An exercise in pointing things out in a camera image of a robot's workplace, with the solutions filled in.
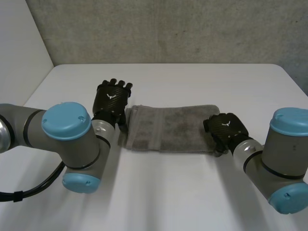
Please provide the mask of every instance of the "black ring band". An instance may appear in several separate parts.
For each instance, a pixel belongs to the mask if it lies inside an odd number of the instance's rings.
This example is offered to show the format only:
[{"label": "black ring band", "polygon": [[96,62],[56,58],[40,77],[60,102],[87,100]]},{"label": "black ring band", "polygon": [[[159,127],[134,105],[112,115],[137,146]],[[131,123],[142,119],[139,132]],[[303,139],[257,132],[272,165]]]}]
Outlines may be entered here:
[{"label": "black ring band", "polygon": [[24,131],[23,131],[24,141],[25,141],[26,145],[27,145],[28,147],[30,147],[30,148],[33,148],[33,146],[30,144],[30,141],[29,141],[29,138],[28,138],[28,129],[29,129],[29,125],[30,125],[31,120],[33,119],[33,117],[34,117],[37,113],[39,113],[39,112],[41,112],[41,111],[42,111],[42,110],[39,109],[39,110],[33,112],[33,113],[28,117],[28,119],[27,119],[27,121],[26,121],[26,123],[25,123],[25,126],[24,126]]},{"label": "black ring band", "polygon": [[92,162],[90,162],[89,164],[87,164],[87,165],[84,165],[84,166],[81,166],[81,167],[70,167],[70,166],[68,166],[68,165],[66,165],[68,168],[70,168],[70,169],[73,169],[73,170],[81,170],[81,169],[85,169],[85,168],[87,168],[87,167],[90,167],[91,165],[93,165],[97,160],[98,160],[98,158],[100,157],[100,152],[101,152],[101,150],[98,150],[98,155],[97,155],[97,157],[92,161]]},{"label": "black ring band", "polygon": [[13,127],[11,126],[11,124],[6,120],[5,117],[3,117],[2,115],[0,115],[0,119],[4,122],[5,126],[8,128],[9,130],[9,134],[10,134],[10,138],[11,138],[11,143],[10,143],[10,147],[8,150],[10,150],[14,143],[15,143],[15,133],[14,133],[14,129]]},{"label": "black ring band", "polygon": [[261,154],[262,152],[263,152],[263,150],[257,151],[257,152],[255,152],[255,153],[252,153],[252,154],[245,160],[244,165],[243,165],[244,173],[246,173],[246,166],[247,166],[248,162],[249,162],[252,158],[254,158],[255,156]]},{"label": "black ring band", "polygon": [[109,148],[111,147],[109,141],[108,141],[107,139],[105,139],[104,137],[99,136],[99,135],[96,135],[96,138],[98,138],[98,139],[104,141],[104,142],[109,146]]},{"label": "black ring band", "polygon": [[286,174],[282,174],[279,172],[276,172],[275,170],[269,168],[262,160],[261,160],[261,165],[271,174],[277,176],[277,177],[281,177],[281,178],[285,178],[288,180],[300,180],[303,179],[305,175],[301,175],[301,176],[290,176],[290,175],[286,175]]}]

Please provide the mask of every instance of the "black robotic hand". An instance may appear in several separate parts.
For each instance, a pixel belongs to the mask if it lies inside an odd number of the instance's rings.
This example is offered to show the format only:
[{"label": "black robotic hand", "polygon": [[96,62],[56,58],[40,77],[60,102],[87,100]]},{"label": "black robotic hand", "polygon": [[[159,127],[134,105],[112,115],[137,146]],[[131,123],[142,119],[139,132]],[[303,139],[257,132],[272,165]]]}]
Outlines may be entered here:
[{"label": "black robotic hand", "polygon": [[95,118],[103,118],[111,125],[117,123],[121,131],[127,132],[125,117],[125,106],[128,104],[128,98],[131,95],[130,89],[132,84],[128,83],[125,87],[125,82],[120,80],[116,84],[116,79],[113,78],[108,82],[104,80],[97,87],[97,92],[93,104],[93,114]]},{"label": "black robotic hand", "polygon": [[251,139],[240,119],[233,113],[213,115],[203,121],[204,129],[210,132],[215,143],[216,151],[225,153],[229,149],[233,153],[236,146]]}]

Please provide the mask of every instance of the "gray wall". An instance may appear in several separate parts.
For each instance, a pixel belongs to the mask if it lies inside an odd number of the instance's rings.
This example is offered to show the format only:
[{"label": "gray wall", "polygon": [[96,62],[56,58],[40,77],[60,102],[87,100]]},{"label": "gray wall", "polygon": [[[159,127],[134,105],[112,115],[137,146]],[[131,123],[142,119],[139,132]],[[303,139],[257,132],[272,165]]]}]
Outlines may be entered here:
[{"label": "gray wall", "polygon": [[307,0],[27,0],[55,65],[269,63],[308,93]]}]

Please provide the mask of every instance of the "white wall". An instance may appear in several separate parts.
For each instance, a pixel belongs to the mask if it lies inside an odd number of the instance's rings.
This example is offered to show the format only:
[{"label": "white wall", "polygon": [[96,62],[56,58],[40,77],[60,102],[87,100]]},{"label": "white wall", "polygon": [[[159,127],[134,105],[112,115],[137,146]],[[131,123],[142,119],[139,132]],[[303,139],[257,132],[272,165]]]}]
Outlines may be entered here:
[{"label": "white wall", "polygon": [[25,0],[0,0],[0,103],[23,105],[52,68]]}]

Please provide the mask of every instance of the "concrete wall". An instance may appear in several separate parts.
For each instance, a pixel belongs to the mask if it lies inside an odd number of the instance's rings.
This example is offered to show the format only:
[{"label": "concrete wall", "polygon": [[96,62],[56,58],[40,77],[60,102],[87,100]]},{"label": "concrete wall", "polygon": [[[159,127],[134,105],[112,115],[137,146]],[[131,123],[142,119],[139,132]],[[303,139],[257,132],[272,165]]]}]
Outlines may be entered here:
[{"label": "concrete wall", "polygon": [[308,93],[307,0],[27,0],[51,59],[269,63]]},{"label": "concrete wall", "polygon": [[0,103],[24,105],[52,68],[25,0],[0,0]]}]

